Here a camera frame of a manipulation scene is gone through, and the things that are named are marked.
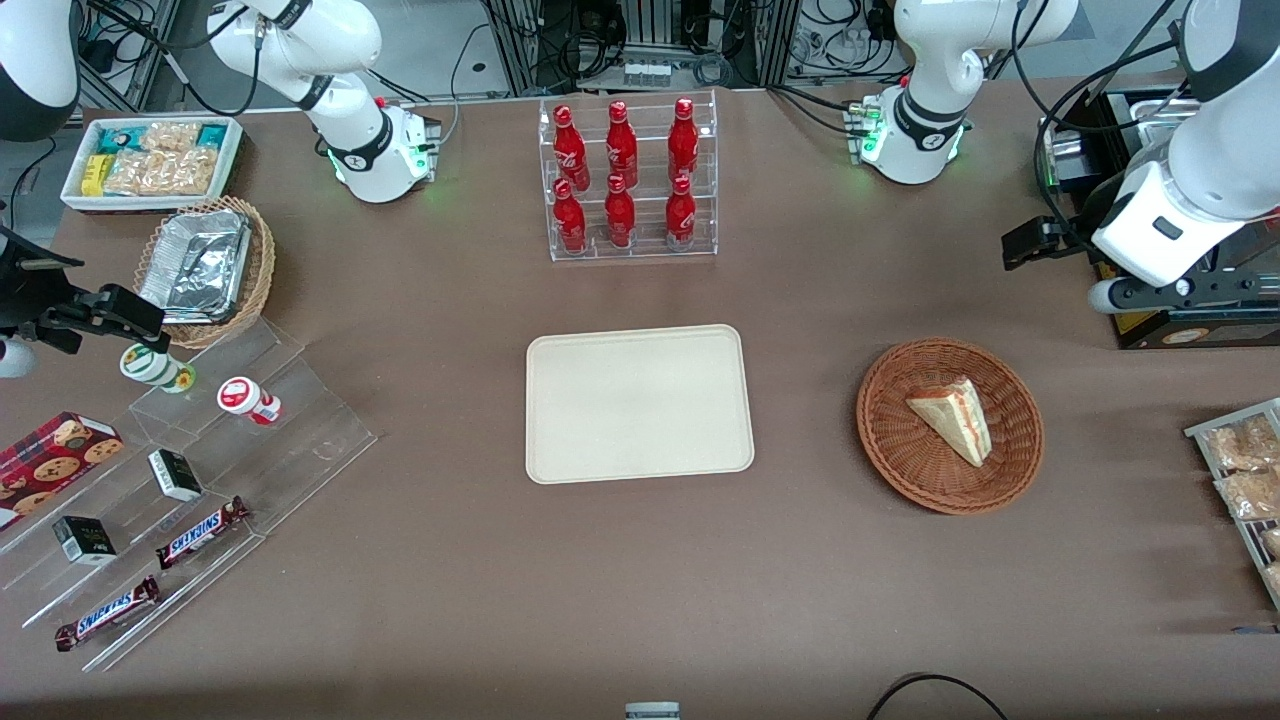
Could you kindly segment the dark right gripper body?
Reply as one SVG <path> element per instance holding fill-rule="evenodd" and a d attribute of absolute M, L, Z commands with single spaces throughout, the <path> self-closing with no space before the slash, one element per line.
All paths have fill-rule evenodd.
<path fill-rule="evenodd" d="M 84 261 L 31 243 L 8 227 L 1 233 L 1 333 L 12 338 L 22 325 L 76 299 L 77 290 L 65 269 L 83 266 Z"/>

